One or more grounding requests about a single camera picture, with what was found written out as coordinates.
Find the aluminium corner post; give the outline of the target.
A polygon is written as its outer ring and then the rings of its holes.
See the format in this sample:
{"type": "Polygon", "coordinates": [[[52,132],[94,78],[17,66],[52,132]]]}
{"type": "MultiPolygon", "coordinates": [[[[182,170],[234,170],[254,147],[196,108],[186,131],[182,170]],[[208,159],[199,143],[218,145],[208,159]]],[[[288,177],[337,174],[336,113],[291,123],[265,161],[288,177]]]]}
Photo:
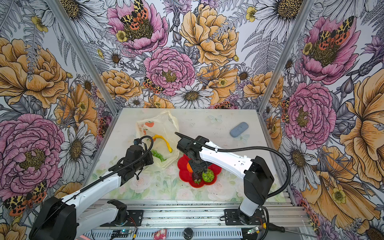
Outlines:
{"type": "Polygon", "coordinates": [[[92,77],[93,81],[95,82],[106,104],[110,108],[112,115],[117,116],[120,109],[118,108],[113,98],[111,97],[110,93],[108,92],[99,72],[96,69],[96,66],[91,60],[90,55],[88,54],[85,46],[83,45],[81,38],[78,36],[77,31],[75,30],[74,25],[72,24],[70,18],[65,12],[65,9],[63,8],[61,2],[48,1],[47,4],[50,10],[53,12],[53,15],[56,17],[59,25],[62,27],[63,32],[68,37],[69,42],[72,44],[75,51],[78,53],[89,75],[92,77]]]}
{"type": "Polygon", "coordinates": [[[304,28],[306,21],[310,15],[310,12],[311,12],[314,4],[315,4],[314,0],[307,0],[307,1],[304,1],[302,6],[301,6],[298,17],[294,23],[293,29],[287,38],[286,44],[283,48],[283,51],[280,55],[280,58],[277,62],[277,65],[273,71],[270,83],[267,86],[266,92],[264,93],[264,96],[263,96],[263,98],[259,104],[258,114],[260,116],[262,115],[264,109],[266,108],[266,105],[272,96],[274,88],[278,84],[279,78],[280,78],[281,73],[283,71],[283,68],[286,64],[286,61],[289,58],[290,52],[293,49],[293,47],[294,47],[294,45],[295,45],[295,43],[299,37],[299,34],[301,33],[301,30],[304,28]]]}

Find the dark brown fruit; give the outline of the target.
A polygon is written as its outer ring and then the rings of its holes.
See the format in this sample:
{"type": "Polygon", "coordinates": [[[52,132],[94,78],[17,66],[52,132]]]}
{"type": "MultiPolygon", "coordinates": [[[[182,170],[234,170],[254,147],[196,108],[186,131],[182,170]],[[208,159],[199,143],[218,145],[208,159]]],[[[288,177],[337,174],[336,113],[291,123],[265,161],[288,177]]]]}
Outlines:
{"type": "Polygon", "coordinates": [[[193,181],[196,185],[199,185],[202,182],[202,175],[200,173],[193,173],[192,175],[193,181]]]}

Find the right aluminium corner post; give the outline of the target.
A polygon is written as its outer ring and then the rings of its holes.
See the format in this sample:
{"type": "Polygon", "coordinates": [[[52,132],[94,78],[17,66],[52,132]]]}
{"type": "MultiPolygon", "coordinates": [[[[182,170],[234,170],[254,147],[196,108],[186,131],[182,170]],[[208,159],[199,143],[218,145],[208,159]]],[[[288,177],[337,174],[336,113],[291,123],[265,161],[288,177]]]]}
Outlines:
{"type": "Polygon", "coordinates": [[[315,4],[314,0],[307,0],[307,1],[304,1],[302,6],[301,6],[298,17],[294,23],[293,29],[287,38],[286,44],[283,48],[283,51],[280,55],[280,58],[277,62],[277,65],[273,71],[270,83],[267,86],[266,92],[264,93],[264,96],[263,96],[263,98],[259,104],[258,114],[260,116],[262,115],[264,109],[266,108],[266,105],[272,96],[274,88],[278,84],[279,78],[280,78],[281,73],[283,71],[283,68],[286,64],[286,61],[289,58],[290,52],[293,49],[293,47],[294,47],[294,45],[295,45],[295,43],[299,37],[299,34],[301,33],[301,30],[304,28],[306,21],[310,15],[310,12],[311,12],[314,4],[315,4]]]}

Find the cream plastic bag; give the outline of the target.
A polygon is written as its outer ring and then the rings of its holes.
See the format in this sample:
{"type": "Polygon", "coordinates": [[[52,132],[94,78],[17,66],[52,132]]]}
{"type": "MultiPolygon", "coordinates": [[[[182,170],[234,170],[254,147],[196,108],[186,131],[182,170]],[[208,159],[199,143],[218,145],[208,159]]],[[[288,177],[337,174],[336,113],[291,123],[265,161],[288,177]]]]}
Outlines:
{"type": "Polygon", "coordinates": [[[151,149],[154,163],[147,167],[148,171],[163,171],[179,159],[179,138],[175,134],[178,130],[178,119],[170,111],[163,111],[153,118],[136,122],[137,137],[150,136],[154,141],[151,149]]]}

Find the green grapes bunch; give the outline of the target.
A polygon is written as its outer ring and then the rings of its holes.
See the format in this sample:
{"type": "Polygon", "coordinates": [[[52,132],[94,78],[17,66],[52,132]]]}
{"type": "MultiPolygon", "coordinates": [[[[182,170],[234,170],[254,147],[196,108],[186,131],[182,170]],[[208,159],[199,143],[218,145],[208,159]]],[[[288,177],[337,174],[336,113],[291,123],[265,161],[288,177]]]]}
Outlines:
{"type": "Polygon", "coordinates": [[[158,153],[156,150],[151,150],[154,157],[158,158],[161,162],[165,162],[167,159],[164,158],[164,156],[160,153],[158,153]]]}

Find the red flower-shaped plate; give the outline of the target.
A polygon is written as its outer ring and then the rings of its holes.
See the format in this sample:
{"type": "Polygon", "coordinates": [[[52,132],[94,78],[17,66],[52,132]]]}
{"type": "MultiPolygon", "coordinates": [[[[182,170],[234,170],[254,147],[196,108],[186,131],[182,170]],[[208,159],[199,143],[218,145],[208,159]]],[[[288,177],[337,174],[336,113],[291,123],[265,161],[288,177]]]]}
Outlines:
{"type": "Polygon", "coordinates": [[[179,168],[179,177],[183,182],[189,183],[193,188],[202,188],[203,186],[213,185],[218,178],[218,175],[222,172],[222,168],[217,165],[210,165],[208,169],[212,170],[215,174],[215,179],[212,183],[205,183],[203,180],[199,185],[196,185],[193,181],[192,175],[187,171],[186,165],[189,161],[189,158],[186,155],[183,155],[178,160],[178,168],[179,168]]]}

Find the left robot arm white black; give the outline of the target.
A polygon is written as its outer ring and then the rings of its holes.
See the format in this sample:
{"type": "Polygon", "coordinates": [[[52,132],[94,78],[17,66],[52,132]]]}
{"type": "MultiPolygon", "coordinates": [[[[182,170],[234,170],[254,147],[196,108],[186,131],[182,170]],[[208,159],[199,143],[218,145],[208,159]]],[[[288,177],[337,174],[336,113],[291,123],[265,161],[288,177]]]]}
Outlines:
{"type": "Polygon", "coordinates": [[[32,226],[31,240],[75,240],[84,233],[104,224],[123,226],[129,220],[126,204],[109,200],[102,207],[88,208],[107,193],[118,189],[144,167],[153,164],[150,148],[132,145],[125,157],[96,181],[62,198],[47,199],[32,226]]]}

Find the black round knob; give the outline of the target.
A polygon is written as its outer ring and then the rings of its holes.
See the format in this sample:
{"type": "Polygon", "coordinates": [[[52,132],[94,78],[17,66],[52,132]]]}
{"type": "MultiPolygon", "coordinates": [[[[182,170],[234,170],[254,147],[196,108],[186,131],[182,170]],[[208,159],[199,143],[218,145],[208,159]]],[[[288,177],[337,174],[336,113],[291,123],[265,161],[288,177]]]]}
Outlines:
{"type": "Polygon", "coordinates": [[[183,230],[183,238],[185,240],[191,240],[194,236],[194,231],[192,228],[185,228],[183,230]]]}

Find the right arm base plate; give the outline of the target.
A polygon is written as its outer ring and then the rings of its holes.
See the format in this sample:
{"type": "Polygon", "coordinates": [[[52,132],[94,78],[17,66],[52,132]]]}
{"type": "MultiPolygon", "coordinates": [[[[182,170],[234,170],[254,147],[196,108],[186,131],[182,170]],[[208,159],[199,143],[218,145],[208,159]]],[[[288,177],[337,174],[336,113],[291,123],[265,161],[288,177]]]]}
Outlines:
{"type": "Polygon", "coordinates": [[[263,209],[256,209],[252,216],[248,216],[239,209],[225,209],[224,215],[221,217],[227,226],[256,226],[267,222],[266,214],[263,209]]]}

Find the orange fake fruit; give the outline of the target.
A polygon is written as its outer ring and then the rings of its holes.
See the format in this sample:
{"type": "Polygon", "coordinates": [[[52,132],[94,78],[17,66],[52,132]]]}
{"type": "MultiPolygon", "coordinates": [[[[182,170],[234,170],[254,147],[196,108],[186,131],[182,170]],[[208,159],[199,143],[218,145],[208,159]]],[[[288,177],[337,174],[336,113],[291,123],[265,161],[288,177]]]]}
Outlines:
{"type": "Polygon", "coordinates": [[[186,168],[187,168],[187,171],[188,171],[190,174],[193,174],[193,173],[194,173],[194,171],[192,170],[191,165],[190,165],[189,163],[187,163],[186,168]]]}

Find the aluminium rail frame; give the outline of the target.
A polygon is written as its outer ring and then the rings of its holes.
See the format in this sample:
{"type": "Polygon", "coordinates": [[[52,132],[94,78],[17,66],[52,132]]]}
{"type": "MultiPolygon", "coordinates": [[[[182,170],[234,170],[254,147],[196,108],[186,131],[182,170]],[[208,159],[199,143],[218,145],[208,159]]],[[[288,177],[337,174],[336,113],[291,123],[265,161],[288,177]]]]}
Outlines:
{"type": "MultiPolygon", "coordinates": [[[[102,199],[95,202],[88,209],[91,211],[106,204],[109,200],[102,199]]],[[[227,228],[221,217],[225,209],[238,209],[240,202],[193,202],[193,201],[146,201],[121,200],[126,204],[127,210],[143,210],[141,227],[148,228],[187,228],[202,227],[227,228]]],[[[310,227],[310,219],[304,207],[294,207],[287,203],[265,203],[260,207],[266,214],[267,222],[288,228],[310,227]]],[[[255,226],[232,226],[250,228],[255,226]]]]}

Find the grey-blue oval case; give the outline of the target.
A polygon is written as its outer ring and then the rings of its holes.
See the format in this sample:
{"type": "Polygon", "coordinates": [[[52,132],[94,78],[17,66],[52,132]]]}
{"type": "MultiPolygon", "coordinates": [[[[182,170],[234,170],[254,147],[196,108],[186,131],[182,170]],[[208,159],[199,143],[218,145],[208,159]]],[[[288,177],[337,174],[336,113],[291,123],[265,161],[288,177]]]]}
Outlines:
{"type": "Polygon", "coordinates": [[[241,122],[236,125],[231,131],[230,135],[233,138],[239,137],[243,132],[245,132],[249,128],[249,125],[245,122],[241,122]]]}

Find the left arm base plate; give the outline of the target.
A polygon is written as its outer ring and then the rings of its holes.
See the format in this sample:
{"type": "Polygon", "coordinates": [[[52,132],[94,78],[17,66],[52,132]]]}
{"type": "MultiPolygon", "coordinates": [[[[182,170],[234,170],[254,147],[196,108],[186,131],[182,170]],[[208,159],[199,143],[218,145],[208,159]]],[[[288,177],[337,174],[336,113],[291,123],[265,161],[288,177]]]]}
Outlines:
{"type": "Polygon", "coordinates": [[[118,215],[114,221],[103,224],[101,227],[140,227],[143,215],[143,210],[127,210],[122,216],[118,215]]]}

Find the yellow banana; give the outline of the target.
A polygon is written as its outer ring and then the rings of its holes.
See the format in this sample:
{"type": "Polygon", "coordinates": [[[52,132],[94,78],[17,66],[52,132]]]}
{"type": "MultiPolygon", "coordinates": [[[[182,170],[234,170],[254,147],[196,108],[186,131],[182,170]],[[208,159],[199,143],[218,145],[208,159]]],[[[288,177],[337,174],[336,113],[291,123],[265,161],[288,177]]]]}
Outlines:
{"type": "Polygon", "coordinates": [[[160,152],[168,152],[168,153],[173,152],[173,148],[171,147],[170,143],[163,136],[154,135],[153,140],[154,140],[154,144],[155,144],[154,146],[156,150],[160,152]]]}

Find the left aluminium corner post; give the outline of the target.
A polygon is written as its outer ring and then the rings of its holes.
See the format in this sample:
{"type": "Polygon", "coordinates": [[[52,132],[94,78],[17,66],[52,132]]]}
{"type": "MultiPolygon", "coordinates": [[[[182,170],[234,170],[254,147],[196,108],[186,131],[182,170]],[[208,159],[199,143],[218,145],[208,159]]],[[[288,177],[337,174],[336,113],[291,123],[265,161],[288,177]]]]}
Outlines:
{"type": "Polygon", "coordinates": [[[70,18],[65,12],[65,9],[63,8],[61,2],[48,1],[47,4],[50,10],[53,12],[53,15],[56,17],[59,25],[62,27],[63,32],[68,37],[69,42],[72,44],[75,51],[78,53],[89,75],[92,77],[93,81],[95,82],[106,104],[110,108],[112,115],[117,116],[120,109],[118,108],[113,98],[111,97],[110,93],[108,92],[99,72],[96,69],[96,66],[91,60],[90,55],[88,54],[85,46],[83,45],[81,38],[78,36],[77,31],[75,30],[74,25],[72,24],[70,18]]]}

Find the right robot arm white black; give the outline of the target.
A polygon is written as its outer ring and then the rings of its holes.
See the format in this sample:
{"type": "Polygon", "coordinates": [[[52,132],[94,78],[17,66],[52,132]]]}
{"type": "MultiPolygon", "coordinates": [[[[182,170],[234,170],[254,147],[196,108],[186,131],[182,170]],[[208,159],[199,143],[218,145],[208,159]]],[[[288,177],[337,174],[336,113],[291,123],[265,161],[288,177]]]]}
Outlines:
{"type": "Polygon", "coordinates": [[[256,156],[253,159],[235,154],[235,150],[225,150],[198,136],[192,139],[175,133],[181,139],[177,148],[189,159],[187,172],[197,184],[210,176],[209,167],[218,166],[243,180],[245,197],[234,219],[243,224],[250,224],[255,211],[264,205],[275,181],[266,161],[256,156]]]}

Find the pink white small object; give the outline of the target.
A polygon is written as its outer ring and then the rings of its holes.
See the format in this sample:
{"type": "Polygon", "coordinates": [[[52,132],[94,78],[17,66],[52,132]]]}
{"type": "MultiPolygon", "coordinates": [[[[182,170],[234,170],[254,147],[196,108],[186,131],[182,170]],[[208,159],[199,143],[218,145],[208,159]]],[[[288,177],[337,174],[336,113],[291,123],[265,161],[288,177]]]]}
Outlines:
{"type": "Polygon", "coordinates": [[[154,233],[154,240],[166,240],[167,229],[160,229],[154,233]]]}

